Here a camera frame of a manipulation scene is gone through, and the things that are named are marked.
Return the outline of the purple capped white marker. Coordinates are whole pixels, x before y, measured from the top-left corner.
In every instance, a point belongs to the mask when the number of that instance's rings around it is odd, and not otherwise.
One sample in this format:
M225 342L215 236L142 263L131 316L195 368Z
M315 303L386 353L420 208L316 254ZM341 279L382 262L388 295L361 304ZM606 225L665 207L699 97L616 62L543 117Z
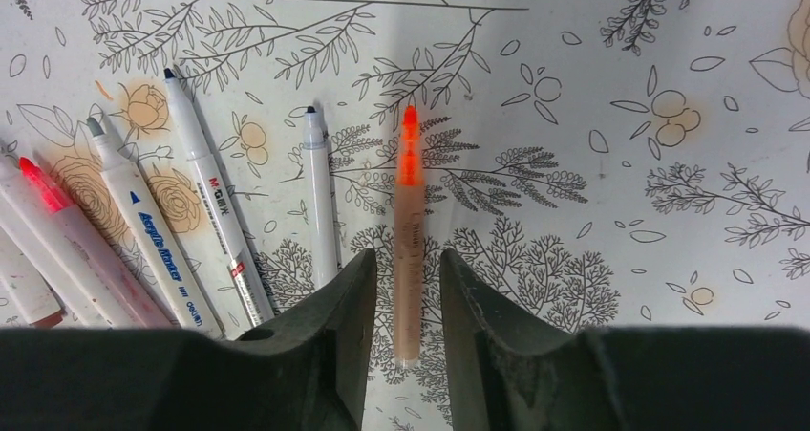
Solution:
M33 231L43 226L44 207L9 158L1 158L1 227L30 260L39 274L86 327L110 328L94 304L81 292L75 280L47 250L46 243Z

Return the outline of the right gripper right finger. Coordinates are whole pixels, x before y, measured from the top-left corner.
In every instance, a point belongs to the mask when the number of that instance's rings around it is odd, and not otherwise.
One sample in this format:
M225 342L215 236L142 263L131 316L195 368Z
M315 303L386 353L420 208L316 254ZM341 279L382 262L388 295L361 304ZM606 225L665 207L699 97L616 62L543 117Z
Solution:
M792 327L556 329L453 250L440 298L457 430L805 430L809 334Z

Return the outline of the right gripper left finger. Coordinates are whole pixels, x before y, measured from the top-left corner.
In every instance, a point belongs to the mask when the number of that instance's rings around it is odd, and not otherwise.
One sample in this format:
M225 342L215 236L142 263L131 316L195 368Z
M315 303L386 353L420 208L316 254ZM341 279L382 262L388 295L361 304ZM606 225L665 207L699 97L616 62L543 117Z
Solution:
M234 341L187 330L5 329L5 430L357 430L377 289L365 249Z

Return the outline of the pink translucent marker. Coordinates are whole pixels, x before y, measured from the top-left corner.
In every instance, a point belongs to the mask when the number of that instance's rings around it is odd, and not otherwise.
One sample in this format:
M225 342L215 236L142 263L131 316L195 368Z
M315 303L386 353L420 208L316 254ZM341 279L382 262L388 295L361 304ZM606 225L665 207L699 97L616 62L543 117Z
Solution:
M77 285L115 327L170 328L172 323L145 288L124 266L81 208L56 181L31 160L19 159L22 175L41 196L63 243L74 257L58 255Z

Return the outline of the orange brown marker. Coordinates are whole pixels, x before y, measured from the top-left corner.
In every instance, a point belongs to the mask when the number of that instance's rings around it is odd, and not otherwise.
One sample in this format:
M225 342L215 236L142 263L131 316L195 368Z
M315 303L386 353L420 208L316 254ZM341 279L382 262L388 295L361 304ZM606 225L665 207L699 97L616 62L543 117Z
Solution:
M394 179L394 362L417 364L421 345L425 181L415 106L403 114Z

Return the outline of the dark blue capped marker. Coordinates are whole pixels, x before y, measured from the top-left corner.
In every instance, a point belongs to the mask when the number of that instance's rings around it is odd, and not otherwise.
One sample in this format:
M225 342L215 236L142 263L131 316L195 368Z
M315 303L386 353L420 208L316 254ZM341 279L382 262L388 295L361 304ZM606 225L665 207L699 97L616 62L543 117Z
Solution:
M220 243L227 275L235 286L250 325L257 327L272 319L274 313L231 203L227 184L180 80L169 68L163 70L163 76L170 117L180 133L193 181L201 192L206 213Z

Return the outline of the grey white marker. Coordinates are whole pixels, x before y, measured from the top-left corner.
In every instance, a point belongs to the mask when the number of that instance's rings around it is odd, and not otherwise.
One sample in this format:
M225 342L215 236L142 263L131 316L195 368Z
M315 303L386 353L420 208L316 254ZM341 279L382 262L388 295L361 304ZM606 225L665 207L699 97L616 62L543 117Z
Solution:
M133 233L172 319L184 329L197 331L215 340L221 339L224 336L221 325L164 220L139 166L123 155L98 120L89 117L86 126L101 158L100 175Z

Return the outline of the light blue capped marker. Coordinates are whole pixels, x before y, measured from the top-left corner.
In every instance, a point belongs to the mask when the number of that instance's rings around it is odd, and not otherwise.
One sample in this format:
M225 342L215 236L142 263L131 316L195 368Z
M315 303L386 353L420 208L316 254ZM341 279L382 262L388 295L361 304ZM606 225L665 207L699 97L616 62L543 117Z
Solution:
M1 230L1 285L27 326L49 329L63 320L63 310L36 267Z

